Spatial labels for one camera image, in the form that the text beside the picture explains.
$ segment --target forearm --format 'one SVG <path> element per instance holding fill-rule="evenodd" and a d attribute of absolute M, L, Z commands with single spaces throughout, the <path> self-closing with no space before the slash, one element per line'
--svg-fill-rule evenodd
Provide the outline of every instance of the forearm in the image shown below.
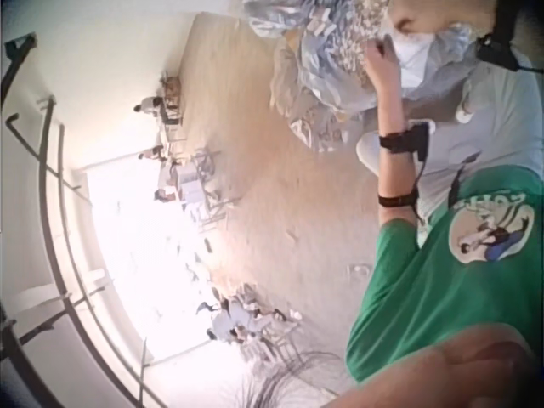
<path fill-rule="evenodd" d="M 400 93 L 389 93 L 378 97 L 378 126 L 382 137 L 406 130 L 406 120 Z M 416 181 L 416 167 L 411 153 L 392 154 L 389 150 L 380 149 L 380 176 L 378 178 L 378 194 L 393 198 L 409 195 Z M 380 225 L 391 219 L 401 218 L 417 225 L 416 214 L 411 207 L 378 209 Z"/>

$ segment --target printed graphic on shirt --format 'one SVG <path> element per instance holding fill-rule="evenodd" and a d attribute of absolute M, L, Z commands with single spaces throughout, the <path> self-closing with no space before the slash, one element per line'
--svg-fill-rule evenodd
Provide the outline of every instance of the printed graphic on shirt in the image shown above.
<path fill-rule="evenodd" d="M 525 194 L 502 192 L 459 201 L 450 225 L 450 250 L 463 264 L 497 262 L 522 250 L 535 221 Z"/>

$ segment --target concrete floor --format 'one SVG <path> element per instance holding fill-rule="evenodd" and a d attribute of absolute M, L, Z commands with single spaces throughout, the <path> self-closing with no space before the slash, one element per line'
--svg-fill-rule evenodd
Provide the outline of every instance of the concrete floor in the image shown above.
<path fill-rule="evenodd" d="M 197 17 L 180 73 L 188 141 L 178 149 L 221 150 L 218 186 L 241 197 L 208 237 L 214 281 L 227 291 L 255 283 L 304 316 L 311 348 L 343 356 L 368 283 L 347 266 L 374 261 L 377 180 L 353 146 L 318 156 L 269 109 L 273 47 L 243 22 Z"/>

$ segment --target green t-shirt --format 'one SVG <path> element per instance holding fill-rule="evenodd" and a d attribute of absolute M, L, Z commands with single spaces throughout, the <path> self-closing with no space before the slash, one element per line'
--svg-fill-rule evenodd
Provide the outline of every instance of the green t-shirt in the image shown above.
<path fill-rule="evenodd" d="M 541 358 L 542 182 L 521 167 L 493 167 L 464 182 L 459 197 L 435 212 L 421 249 L 406 221 L 382 227 L 348 342 L 358 382 L 478 323 L 515 327 Z"/>

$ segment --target metal railing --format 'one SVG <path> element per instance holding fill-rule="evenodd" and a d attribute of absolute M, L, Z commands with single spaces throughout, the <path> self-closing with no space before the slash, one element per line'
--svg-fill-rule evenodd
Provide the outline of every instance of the metal railing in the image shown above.
<path fill-rule="evenodd" d="M 17 42 L 23 41 L 23 45 L 17 47 Z M 8 68 L 7 74 L 2 79 L 2 107 L 4 101 L 7 97 L 9 89 L 21 67 L 22 63 L 25 61 L 27 55 L 30 51 L 35 48 L 37 45 L 37 39 L 34 34 L 30 34 L 26 37 L 22 37 L 18 40 L 13 40 L 12 42 L 7 42 L 5 44 L 6 52 L 10 58 L 11 65 Z M 4 307 L 0 304 L 2 310 L 2 360 L 9 358 L 15 370 L 18 372 L 19 376 L 26 383 L 27 387 L 31 390 L 33 396 L 37 399 L 37 402 L 43 406 L 47 407 L 62 407 L 62 404 L 56 399 L 51 390 L 39 377 L 31 362 L 26 357 L 26 354 L 22 348 L 24 344 L 30 342 L 33 338 L 37 337 L 40 333 L 54 329 L 54 322 L 59 320 L 61 317 L 67 315 L 76 328 L 76 331 L 79 337 L 82 339 L 83 344 L 88 349 L 89 353 L 93 356 L 94 360 L 104 372 L 104 374 L 109 378 L 109 380 L 116 386 L 116 388 L 122 393 L 122 395 L 130 401 L 134 406 L 143 407 L 143 397 L 144 392 L 146 392 L 160 407 L 166 408 L 167 405 L 144 383 L 144 371 L 145 367 L 145 354 L 146 354 L 146 341 L 144 341 L 144 352 L 142 356 L 142 366 L 140 373 L 136 373 L 134 369 L 130 366 L 127 360 L 119 352 L 116 345 L 113 343 L 109 337 L 106 329 L 102 325 L 94 311 L 94 306 L 91 300 L 91 297 L 98 292 L 102 292 L 105 289 L 105 286 L 102 286 L 95 291 L 88 292 L 85 282 L 83 281 L 82 275 L 78 270 L 77 262 L 74 257 L 74 253 L 71 248 L 70 237 L 69 237 L 69 226 L 66 216 L 66 204 L 65 204 L 65 188 L 68 188 L 73 192 L 77 197 L 86 202 L 88 205 L 92 206 L 91 201 L 81 194 L 78 191 L 78 187 L 71 186 L 64 179 L 64 136 L 65 136 L 65 127 L 64 125 L 59 126 L 59 154 L 58 154 L 58 168 L 55 171 L 47 164 L 48 157 L 48 147 L 49 147 L 49 131 L 51 127 L 51 122 L 53 118 L 55 100 L 54 97 L 50 97 L 47 103 L 47 109 L 45 112 L 45 119 L 42 128 L 42 138 L 40 142 L 40 148 L 38 152 L 35 152 L 32 147 L 26 142 L 26 139 L 17 131 L 14 127 L 14 122 L 19 118 L 18 114 L 10 116 L 6 120 L 6 126 L 15 136 L 15 138 L 21 143 L 21 145 L 26 149 L 26 151 L 38 160 L 38 200 L 40 208 L 40 218 L 42 222 L 42 233 L 43 239 L 45 242 L 46 253 L 48 256 L 48 261 L 51 266 L 51 270 L 54 276 L 54 283 L 59 291 L 59 294 L 62 296 L 59 300 L 62 301 L 64 310 L 55 314 L 51 318 L 45 320 L 40 325 L 36 326 L 21 338 L 17 338 L 13 331 L 13 326 L 16 324 L 15 319 L 10 319 L 4 310 Z M 70 264 L 74 276 L 76 277 L 77 285 L 82 293 L 82 298 L 76 302 L 70 300 L 70 293 L 68 293 L 67 286 L 64 280 L 64 277 L 61 272 L 59 259 L 54 247 L 54 237 L 51 230 L 51 223 L 49 220 L 49 209 L 48 209 L 48 199 L 47 199 L 47 176 L 52 174 L 58 180 L 58 189 L 59 189 L 59 210 L 60 210 L 60 219 L 62 223 L 63 236 L 65 240 L 65 247 L 68 252 L 70 259 Z M 139 396 L 137 398 L 127 386 L 120 380 L 116 373 L 108 365 L 107 361 L 104 359 L 102 354 L 98 351 L 94 345 L 93 339 L 89 336 L 87 330 L 85 329 L 79 314 L 77 312 L 76 306 L 86 303 L 88 306 L 89 313 L 93 318 L 94 324 L 98 327 L 102 337 L 111 348 L 111 351 L 119 359 L 122 366 L 127 370 L 131 375 L 134 381 L 139 385 Z"/>

